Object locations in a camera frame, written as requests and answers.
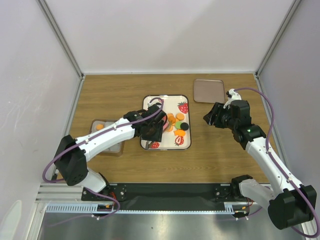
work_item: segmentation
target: orange piece in container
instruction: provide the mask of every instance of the orange piece in container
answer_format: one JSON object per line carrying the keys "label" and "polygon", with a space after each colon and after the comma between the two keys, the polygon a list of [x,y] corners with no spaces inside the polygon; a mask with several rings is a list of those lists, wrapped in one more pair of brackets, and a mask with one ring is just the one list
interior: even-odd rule
{"label": "orange piece in container", "polygon": [[178,130],[174,131],[174,135],[175,135],[175,136],[183,137],[183,136],[186,135],[186,132],[183,131],[183,130],[181,130],[181,129],[178,129]]}
{"label": "orange piece in container", "polygon": [[167,132],[171,132],[174,129],[173,125],[169,125],[168,128],[166,129]]}
{"label": "orange piece in container", "polygon": [[172,115],[172,116],[169,116],[169,117],[168,117],[168,121],[169,121],[171,124],[176,124],[177,119]]}
{"label": "orange piece in container", "polygon": [[99,130],[103,129],[104,127],[105,127],[105,125],[103,125],[103,124],[98,124],[97,126],[95,126],[95,129],[96,129],[97,131],[99,131]]}
{"label": "orange piece in container", "polygon": [[185,115],[183,115],[182,113],[178,113],[175,117],[176,117],[179,121],[182,121],[183,119],[185,119]]}

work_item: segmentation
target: black motor joint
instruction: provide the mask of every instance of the black motor joint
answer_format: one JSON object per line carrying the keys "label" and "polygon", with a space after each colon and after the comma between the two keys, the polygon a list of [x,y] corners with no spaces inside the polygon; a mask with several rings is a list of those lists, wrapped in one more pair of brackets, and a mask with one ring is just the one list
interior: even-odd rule
{"label": "black motor joint", "polygon": [[[154,114],[156,111],[158,111],[160,108],[159,105],[160,103],[153,104],[148,108],[148,110],[142,109],[139,111],[130,111],[127,114],[125,114],[123,118],[128,119],[130,122],[144,119]],[[135,137],[141,136],[141,138],[146,141],[161,142],[163,127],[166,123],[166,121],[163,120],[163,118],[166,116],[167,114],[161,110],[154,117],[151,117],[150,119],[147,119],[145,121],[133,124],[132,127],[135,129],[134,136]]]}
{"label": "black motor joint", "polygon": [[226,108],[223,103],[216,102],[203,119],[216,128],[231,129],[234,140],[240,143],[243,149],[255,138],[266,137],[258,125],[252,124],[250,105],[246,100],[233,100]]}

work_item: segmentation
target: white robotic arm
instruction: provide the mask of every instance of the white robotic arm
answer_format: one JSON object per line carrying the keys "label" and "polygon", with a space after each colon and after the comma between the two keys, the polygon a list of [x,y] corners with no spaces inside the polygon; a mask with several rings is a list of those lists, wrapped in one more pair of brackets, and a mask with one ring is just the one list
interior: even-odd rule
{"label": "white robotic arm", "polygon": [[231,194],[235,198],[250,198],[262,206],[278,229],[312,220],[312,211],[293,184],[298,186],[313,208],[317,198],[315,189],[311,185],[304,186],[287,169],[270,144],[266,145],[266,134],[251,122],[249,103],[242,100],[234,89],[228,91],[227,96],[226,103],[216,102],[203,119],[216,128],[229,128],[234,139],[259,164],[272,186],[268,189],[251,176],[243,175],[232,179]]}
{"label": "white robotic arm", "polygon": [[[88,141],[87,143],[79,146],[80,150],[84,152],[84,156],[87,162],[89,162],[92,158],[94,158],[97,154],[101,153],[103,150],[112,147],[113,145],[123,142],[125,140],[129,140],[135,137],[135,129],[132,128],[132,124],[123,126],[117,129],[118,125],[130,123],[129,120],[120,118],[114,124],[105,127],[99,131],[91,133],[87,136],[78,137],[75,141],[76,144],[79,144],[83,141]],[[109,132],[99,135],[100,133],[106,131],[107,129],[112,129]],[[93,140],[89,140],[89,138],[99,135]],[[91,189],[92,191],[99,193],[106,186],[107,183],[105,179],[99,174],[88,169],[87,176],[78,184],[79,186]]]}
{"label": "white robotic arm", "polygon": [[108,181],[100,173],[88,168],[87,162],[103,150],[134,137],[141,136],[147,141],[161,142],[165,124],[163,117],[166,113],[162,111],[163,100],[153,100],[155,99],[162,104],[150,104],[148,110],[128,112],[114,124],[89,135],[76,139],[70,135],[62,138],[55,156],[74,147],[54,162],[67,185],[79,185],[95,193],[105,194],[110,187]]}

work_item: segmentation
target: strawberry print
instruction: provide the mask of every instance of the strawberry print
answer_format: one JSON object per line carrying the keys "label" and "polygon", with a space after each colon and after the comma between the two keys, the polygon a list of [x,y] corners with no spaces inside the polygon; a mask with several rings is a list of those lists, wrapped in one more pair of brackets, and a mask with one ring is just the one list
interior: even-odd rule
{"label": "strawberry print", "polygon": [[185,101],[184,102],[180,102],[178,104],[178,108],[179,108],[180,112],[182,112],[183,114],[187,114],[188,111],[189,111],[188,103],[186,103]]}
{"label": "strawberry print", "polygon": [[175,145],[180,146],[185,143],[184,137],[183,136],[177,136],[175,139]]}
{"label": "strawberry print", "polygon": [[155,141],[154,143],[152,143],[152,145],[150,146],[151,149],[157,149],[160,146],[160,143],[158,143],[157,141]]}

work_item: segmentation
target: gray wall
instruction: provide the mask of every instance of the gray wall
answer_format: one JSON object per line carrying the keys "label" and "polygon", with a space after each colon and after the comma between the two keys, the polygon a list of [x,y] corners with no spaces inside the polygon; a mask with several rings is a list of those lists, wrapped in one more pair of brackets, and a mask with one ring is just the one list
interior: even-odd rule
{"label": "gray wall", "polygon": [[21,240],[79,78],[37,1],[0,1],[0,29],[0,239],[9,230],[1,221],[20,200],[13,220]]}
{"label": "gray wall", "polygon": [[[260,80],[292,172],[320,193],[320,1],[302,1]],[[316,211],[320,215],[319,199]]]}
{"label": "gray wall", "polygon": [[109,74],[253,72],[293,0],[47,2],[81,70]]}

